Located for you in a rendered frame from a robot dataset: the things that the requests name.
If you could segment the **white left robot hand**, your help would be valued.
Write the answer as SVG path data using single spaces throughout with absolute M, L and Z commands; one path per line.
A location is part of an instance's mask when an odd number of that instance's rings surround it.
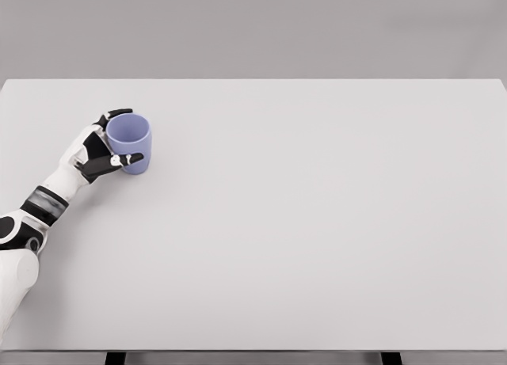
M 100 176 L 143 162 L 147 157 L 142 152 L 116 153 L 106 134 L 111 120 L 132 113 L 131 108 L 120 108 L 102 114 L 96 122 L 86 126 L 66 149 L 61 157 L 63 164 L 77 170 L 91 184 Z

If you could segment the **lavender blue cup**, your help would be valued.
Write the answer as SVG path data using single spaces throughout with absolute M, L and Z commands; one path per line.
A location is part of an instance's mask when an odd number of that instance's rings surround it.
M 126 173 L 140 175 L 147 171 L 151 161 L 152 134 L 149 121 L 141 115 L 126 113 L 112 118 L 106 135 L 114 154 L 142 154 L 143 159 L 127 165 Z

